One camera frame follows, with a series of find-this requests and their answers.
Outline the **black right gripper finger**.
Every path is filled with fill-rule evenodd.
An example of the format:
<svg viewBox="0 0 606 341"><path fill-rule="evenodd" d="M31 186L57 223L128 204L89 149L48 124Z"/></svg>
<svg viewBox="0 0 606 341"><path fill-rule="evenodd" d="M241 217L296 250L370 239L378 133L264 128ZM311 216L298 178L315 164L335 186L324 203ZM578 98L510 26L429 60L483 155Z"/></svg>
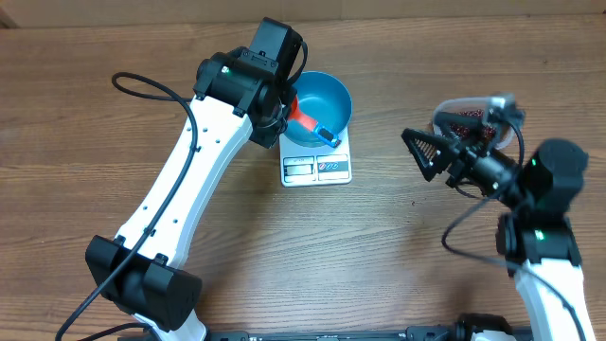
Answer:
<svg viewBox="0 0 606 341"><path fill-rule="evenodd" d="M444 112L444 111L439 111L436 113L436 115L433 118L433 124L440 130L440 133L442 135L444 135L445 137L451 138L451 139L456 139L456 140L460 140L460 141L471 141L471 142L491 142L496 136L497 136L497 130L496 130L496 136L491 139L490 141L486 141L481 137L481 131L479 130L475 135L472 135L470 138L468 139L460 139L457 135L455 135L451 129L450 129L450 124L451 123L458 123L461 125L470 125L472 126L473 124L479 124L480 126L480 130L482 126L490 126L487 122L483 121L483 118L481 120L478 120L477 118L472 118L472 117L461 117L458 116L457 113L449 113L449 112Z"/></svg>
<svg viewBox="0 0 606 341"><path fill-rule="evenodd" d="M428 182L455 161L455 140L452 138L411 128L406 128L401 138Z"/></svg>

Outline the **red plastic measuring scoop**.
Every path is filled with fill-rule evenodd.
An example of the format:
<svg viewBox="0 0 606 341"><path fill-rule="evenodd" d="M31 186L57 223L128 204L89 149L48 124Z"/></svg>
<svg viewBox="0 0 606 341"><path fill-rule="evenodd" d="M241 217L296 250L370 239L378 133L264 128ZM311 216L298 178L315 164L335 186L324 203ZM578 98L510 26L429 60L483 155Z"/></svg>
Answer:
<svg viewBox="0 0 606 341"><path fill-rule="evenodd" d="M319 123L315 118L308 116L300 109L298 97L294 97L291 104L289 120L301 125L307 132L318 138L325 145L337 148L341 144L338 134L330 131L326 126Z"/></svg>

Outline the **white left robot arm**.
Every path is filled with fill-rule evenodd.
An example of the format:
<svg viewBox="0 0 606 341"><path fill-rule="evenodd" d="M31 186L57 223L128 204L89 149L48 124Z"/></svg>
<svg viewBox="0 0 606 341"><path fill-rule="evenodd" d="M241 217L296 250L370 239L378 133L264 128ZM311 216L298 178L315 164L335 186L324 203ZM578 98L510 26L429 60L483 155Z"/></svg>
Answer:
<svg viewBox="0 0 606 341"><path fill-rule="evenodd" d="M307 46L290 26L265 17L249 46L217 52L198 67L194 95L160 90L186 111L183 131L140 207L112 239L96 236L85 260L94 296L112 301L157 340L204 340L195 313L199 278L184 271L195 230L238 151L273 147L286 130Z"/></svg>

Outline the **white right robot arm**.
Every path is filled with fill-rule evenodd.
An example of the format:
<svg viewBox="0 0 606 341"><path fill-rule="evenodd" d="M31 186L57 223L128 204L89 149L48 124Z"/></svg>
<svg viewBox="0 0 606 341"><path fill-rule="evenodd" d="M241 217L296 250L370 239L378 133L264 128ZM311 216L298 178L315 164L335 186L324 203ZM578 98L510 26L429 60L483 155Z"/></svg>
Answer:
<svg viewBox="0 0 606 341"><path fill-rule="evenodd" d="M426 180L447 172L447 186L480 189L479 203L446 230L495 200L508 207L495 234L498 258L477 260L503 266L526 305L536 340L592 340L595 337L583 293L582 259L567 212L583 188L588 155L577 144L552 138L530 158L512 159L486 139L488 128L510 128L525 144L522 110L488 109L481 117L439 112L439 134L405 129L401 138Z"/></svg>

